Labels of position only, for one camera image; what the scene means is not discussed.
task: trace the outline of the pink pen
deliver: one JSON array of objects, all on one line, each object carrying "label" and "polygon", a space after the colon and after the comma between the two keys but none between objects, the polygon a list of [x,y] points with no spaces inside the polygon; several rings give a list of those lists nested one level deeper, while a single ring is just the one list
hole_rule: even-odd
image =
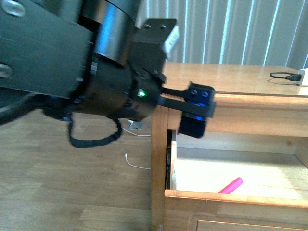
[{"label": "pink pen", "polygon": [[236,190],[243,183],[243,179],[238,177],[230,184],[228,184],[225,188],[220,190],[218,193],[230,194],[234,190]]}]

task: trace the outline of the desk leg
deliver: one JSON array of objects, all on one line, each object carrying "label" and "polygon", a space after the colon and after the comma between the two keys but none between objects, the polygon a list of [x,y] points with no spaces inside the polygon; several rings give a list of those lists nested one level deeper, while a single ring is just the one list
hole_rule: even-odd
[{"label": "desk leg", "polygon": [[152,230],[162,231],[165,212],[165,177],[168,108],[158,106],[152,114],[151,210]]}]

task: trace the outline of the black cable sleeve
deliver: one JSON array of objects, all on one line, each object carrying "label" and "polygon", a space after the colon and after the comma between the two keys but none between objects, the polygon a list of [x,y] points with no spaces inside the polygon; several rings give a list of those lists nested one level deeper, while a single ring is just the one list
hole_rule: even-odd
[{"label": "black cable sleeve", "polygon": [[116,141],[122,135],[122,126],[119,119],[113,119],[113,121],[116,123],[117,127],[117,131],[114,134],[100,140],[79,140],[72,137],[74,121],[73,119],[71,119],[71,121],[68,124],[68,136],[71,145],[75,148],[93,148],[93,147],[106,146]]},{"label": "black cable sleeve", "polygon": [[12,122],[44,105],[43,95],[30,93],[22,100],[0,109],[0,125]]}]

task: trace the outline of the charger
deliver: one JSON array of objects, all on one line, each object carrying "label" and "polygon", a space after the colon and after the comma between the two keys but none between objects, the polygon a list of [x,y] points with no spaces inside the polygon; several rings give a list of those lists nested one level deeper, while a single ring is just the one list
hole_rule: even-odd
[{"label": "charger", "polygon": [[302,77],[299,81],[296,81],[296,84],[299,86],[308,86],[308,68],[300,69],[298,73],[302,75]]}]

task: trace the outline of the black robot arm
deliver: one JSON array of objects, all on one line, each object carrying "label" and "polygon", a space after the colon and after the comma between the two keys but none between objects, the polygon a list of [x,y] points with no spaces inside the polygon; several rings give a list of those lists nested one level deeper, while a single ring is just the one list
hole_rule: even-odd
[{"label": "black robot arm", "polygon": [[[69,122],[73,146],[104,146],[120,137],[119,118],[140,121],[161,105],[183,112],[180,133],[203,135],[215,90],[163,87],[164,63],[179,37],[175,19],[148,19],[136,28],[139,0],[85,0],[78,23],[71,23],[35,2],[1,0],[0,91],[31,95],[0,109],[0,124],[41,108]],[[74,139],[73,112],[106,116],[118,131],[101,140]]]}]

